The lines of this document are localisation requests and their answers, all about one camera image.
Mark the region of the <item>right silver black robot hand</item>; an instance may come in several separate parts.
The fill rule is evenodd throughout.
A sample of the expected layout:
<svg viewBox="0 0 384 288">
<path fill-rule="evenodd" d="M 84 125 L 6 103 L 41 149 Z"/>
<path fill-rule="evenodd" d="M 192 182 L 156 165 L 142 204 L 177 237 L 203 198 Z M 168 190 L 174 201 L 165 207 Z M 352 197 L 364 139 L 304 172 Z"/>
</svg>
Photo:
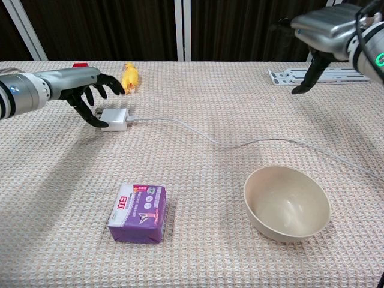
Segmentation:
<svg viewBox="0 0 384 288">
<path fill-rule="evenodd" d="M 356 13 L 360 6 L 342 3 L 313 10 L 292 19 L 282 18 L 271 25 L 294 34 L 305 43 L 312 56 L 312 63 L 303 81 L 292 90 L 304 94 L 312 89 L 332 62 L 346 62 L 347 46 L 356 34 Z"/>
</svg>

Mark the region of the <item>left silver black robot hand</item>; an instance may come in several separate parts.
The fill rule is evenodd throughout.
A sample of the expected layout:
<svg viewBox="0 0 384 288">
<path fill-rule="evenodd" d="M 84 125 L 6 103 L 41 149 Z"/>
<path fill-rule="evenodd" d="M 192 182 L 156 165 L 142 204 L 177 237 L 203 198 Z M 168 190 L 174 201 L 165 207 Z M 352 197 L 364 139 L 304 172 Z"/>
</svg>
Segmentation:
<svg viewBox="0 0 384 288">
<path fill-rule="evenodd" d="M 116 95 L 124 94 L 118 79 L 103 74 L 95 67 L 65 68 L 42 71 L 36 74 L 50 88 L 51 100 L 65 100 L 91 126 L 107 128 L 108 123 L 98 119 L 89 108 L 94 105 L 90 87 L 93 86 L 106 99 L 104 86 L 108 86 Z"/>
</svg>

